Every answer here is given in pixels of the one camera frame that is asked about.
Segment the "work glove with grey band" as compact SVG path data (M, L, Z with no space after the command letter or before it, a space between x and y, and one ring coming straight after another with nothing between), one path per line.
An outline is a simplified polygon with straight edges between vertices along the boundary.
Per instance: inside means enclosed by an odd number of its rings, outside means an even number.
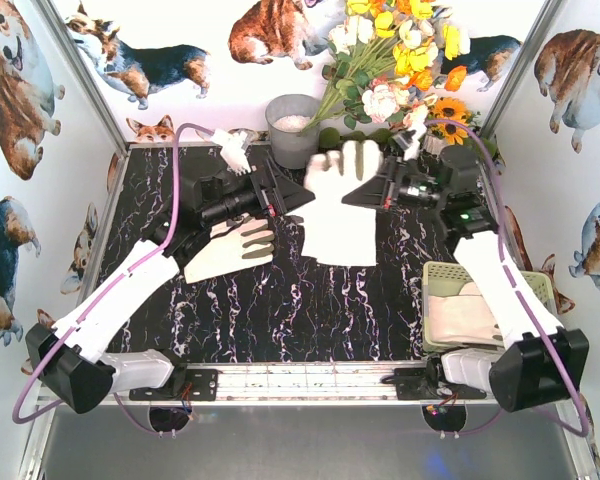
M489 306L474 282L449 296L430 296L426 303L425 337L436 345L503 346Z

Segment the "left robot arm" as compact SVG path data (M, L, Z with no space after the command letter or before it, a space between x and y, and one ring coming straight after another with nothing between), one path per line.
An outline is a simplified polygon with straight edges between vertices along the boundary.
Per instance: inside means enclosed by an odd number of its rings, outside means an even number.
M178 275L196 283L271 262L275 236L269 219L315 198L270 162L252 168L240 189L199 209L186 208L180 193L176 185L152 232L85 301L50 326L34 325L26 335L31 376L78 414L110 394L160 389L170 381L176 367L160 351L107 351L156 290Z

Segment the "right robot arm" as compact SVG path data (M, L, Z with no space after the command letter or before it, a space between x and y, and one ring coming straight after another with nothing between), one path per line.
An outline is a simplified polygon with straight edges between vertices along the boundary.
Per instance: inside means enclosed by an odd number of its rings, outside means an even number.
M419 171L415 151L388 157L374 177L345 195L343 203L376 210L423 207L446 236L457 263L468 273L498 325L504 350L491 365L487 356L456 349L442 356L446 379L477 387L488 381L501 408L516 412L571 399L585 412L579 386L589 342L568 330L537 298L499 235L499 223L477 189L481 169L474 152L448 146L435 176Z

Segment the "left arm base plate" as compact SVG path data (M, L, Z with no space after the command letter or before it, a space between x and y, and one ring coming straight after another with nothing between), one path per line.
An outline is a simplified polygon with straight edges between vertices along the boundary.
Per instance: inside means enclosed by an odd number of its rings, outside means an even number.
M138 388L129 391L132 401L214 401L219 371L206 368L174 369L166 383L158 388Z

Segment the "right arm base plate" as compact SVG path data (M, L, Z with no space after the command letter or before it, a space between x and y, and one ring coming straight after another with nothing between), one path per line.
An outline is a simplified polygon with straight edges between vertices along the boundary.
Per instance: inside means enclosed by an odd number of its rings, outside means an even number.
M459 400L487 398L487 394L479 389L431 380L424 368L397 368L390 383L395 387L398 400L444 400L451 396Z

